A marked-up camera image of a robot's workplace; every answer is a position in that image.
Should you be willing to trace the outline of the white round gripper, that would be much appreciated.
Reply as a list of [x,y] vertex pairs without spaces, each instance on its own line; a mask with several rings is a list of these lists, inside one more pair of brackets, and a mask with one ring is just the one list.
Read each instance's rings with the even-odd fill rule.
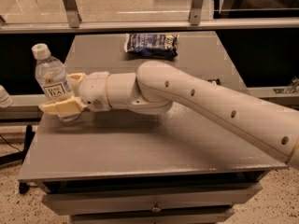
[[71,96],[58,102],[41,104],[38,107],[49,115],[72,116],[80,114],[87,106],[92,112],[109,111],[111,106],[107,99],[107,79],[109,72],[67,74],[66,79],[71,88],[77,88],[79,97]]

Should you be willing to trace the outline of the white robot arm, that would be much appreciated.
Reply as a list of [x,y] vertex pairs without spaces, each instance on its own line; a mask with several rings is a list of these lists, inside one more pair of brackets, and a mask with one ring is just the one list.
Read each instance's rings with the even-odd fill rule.
[[156,115],[173,103],[187,106],[248,140],[271,157],[299,168],[299,112],[193,77],[155,61],[134,73],[94,72],[70,76],[74,93],[40,106],[49,115],[128,109]]

